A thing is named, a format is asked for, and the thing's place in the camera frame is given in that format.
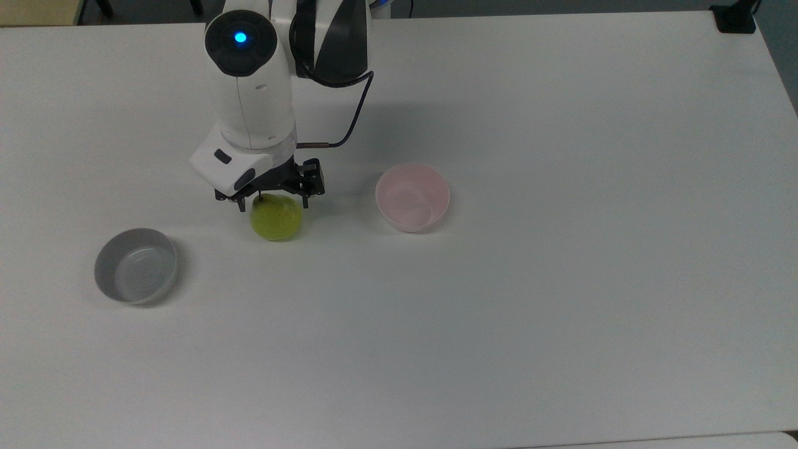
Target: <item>black button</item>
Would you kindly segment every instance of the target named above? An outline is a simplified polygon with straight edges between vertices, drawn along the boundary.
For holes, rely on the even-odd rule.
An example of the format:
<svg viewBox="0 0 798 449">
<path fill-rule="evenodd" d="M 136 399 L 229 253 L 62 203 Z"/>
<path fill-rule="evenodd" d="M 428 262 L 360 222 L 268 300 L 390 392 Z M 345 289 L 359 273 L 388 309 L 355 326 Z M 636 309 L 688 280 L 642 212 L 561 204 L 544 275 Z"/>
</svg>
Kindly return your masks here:
<svg viewBox="0 0 798 449">
<path fill-rule="evenodd" d="M 235 182 L 233 189 L 239 191 L 243 188 L 243 186 L 249 184 L 253 179 L 255 179 L 255 169 L 248 169 L 243 175 L 241 175 L 239 180 Z"/>
<path fill-rule="evenodd" d="M 255 70 L 255 58 L 250 54 L 222 53 L 219 55 L 219 65 L 233 74 L 249 76 Z"/>
<path fill-rule="evenodd" d="M 222 149 L 217 149 L 217 150 L 216 150 L 216 153 L 213 153 L 213 155 L 214 155 L 214 156 L 216 156 L 216 159 L 219 159 L 219 160 L 220 160 L 220 161 L 222 161 L 222 163 L 223 163 L 223 164 L 225 164 L 225 165 L 229 164 L 229 163 L 230 163 L 230 161 L 232 161 L 232 160 L 233 160 L 233 158 L 232 158 L 232 157 L 229 157 L 229 156 L 227 155 L 227 153 L 225 153 L 224 151 L 222 151 Z"/>
</svg>

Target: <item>floor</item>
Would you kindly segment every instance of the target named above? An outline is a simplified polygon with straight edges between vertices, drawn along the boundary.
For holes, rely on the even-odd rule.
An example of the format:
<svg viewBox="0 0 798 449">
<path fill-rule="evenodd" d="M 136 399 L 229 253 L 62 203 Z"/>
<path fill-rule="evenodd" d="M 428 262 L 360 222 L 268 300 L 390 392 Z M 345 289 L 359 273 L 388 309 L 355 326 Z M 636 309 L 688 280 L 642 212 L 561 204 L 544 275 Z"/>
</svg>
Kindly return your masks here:
<svg viewBox="0 0 798 449">
<path fill-rule="evenodd" d="M 731 0 L 413 0 L 413 17 L 463 17 L 515 14 L 577 14 L 707 10 Z M 95 0 L 85 0 L 81 24 L 206 22 L 221 12 L 224 0 L 202 0 L 205 13 L 194 15 L 188 0 L 109 0 L 113 18 L 104 18 Z M 406 18 L 411 0 L 395 0 L 393 18 Z M 765 41 L 784 87 L 798 110 L 798 1 L 763 0 L 757 12 Z"/>
</svg>

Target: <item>white robot link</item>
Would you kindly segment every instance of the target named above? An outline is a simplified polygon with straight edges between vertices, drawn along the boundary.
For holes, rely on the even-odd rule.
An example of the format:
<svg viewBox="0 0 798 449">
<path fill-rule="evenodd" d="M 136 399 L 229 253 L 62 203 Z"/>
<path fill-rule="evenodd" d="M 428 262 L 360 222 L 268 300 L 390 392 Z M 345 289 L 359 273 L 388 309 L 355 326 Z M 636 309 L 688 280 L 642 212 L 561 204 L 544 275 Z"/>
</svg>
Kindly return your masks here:
<svg viewBox="0 0 798 449">
<path fill-rule="evenodd" d="M 244 212 L 262 190 L 307 199 L 324 193 L 318 159 L 297 148 L 334 148 L 349 138 L 373 79 L 367 71 L 371 15 L 366 0 L 228 0 L 205 29 L 208 88 L 218 121 L 191 163 Z M 366 81 L 354 119 L 336 143 L 298 143 L 291 75 L 338 88 Z"/>
</svg>

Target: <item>gray bowl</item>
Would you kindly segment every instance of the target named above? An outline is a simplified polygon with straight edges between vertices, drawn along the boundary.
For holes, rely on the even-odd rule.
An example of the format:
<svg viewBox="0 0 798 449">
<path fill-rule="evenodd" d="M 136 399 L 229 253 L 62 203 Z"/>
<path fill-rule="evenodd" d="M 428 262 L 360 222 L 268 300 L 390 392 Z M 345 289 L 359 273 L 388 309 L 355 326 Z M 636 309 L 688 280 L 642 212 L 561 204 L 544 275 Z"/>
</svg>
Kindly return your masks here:
<svg viewBox="0 0 798 449">
<path fill-rule="evenodd" d="M 97 256 L 94 280 L 112 300 L 146 304 L 161 299 L 177 278 L 177 250 L 163 233 L 136 228 L 111 239 Z"/>
</svg>

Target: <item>bowl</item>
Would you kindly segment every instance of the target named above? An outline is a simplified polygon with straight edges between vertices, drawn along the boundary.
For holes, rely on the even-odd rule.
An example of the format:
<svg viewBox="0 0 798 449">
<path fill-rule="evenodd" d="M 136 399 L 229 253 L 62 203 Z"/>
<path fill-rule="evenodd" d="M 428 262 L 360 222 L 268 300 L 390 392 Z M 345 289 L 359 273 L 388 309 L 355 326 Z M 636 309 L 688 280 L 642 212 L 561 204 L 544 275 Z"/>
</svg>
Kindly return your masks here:
<svg viewBox="0 0 798 449">
<path fill-rule="evenodd" d="M 377 207 L 385 219 L 402 232 L 431 227 L 446 212 L 449 189 L 444 177 L 424 164 L 401 164 L 377 182 Z"/>
<path fill-rule="evenodd" d="M 112 238 L 94 263 L 94 280 L 107 297 L 141 305 L 161 299 L 177 278 L 177 250 L 155 229 L 129 229 Z"/>
</svg>

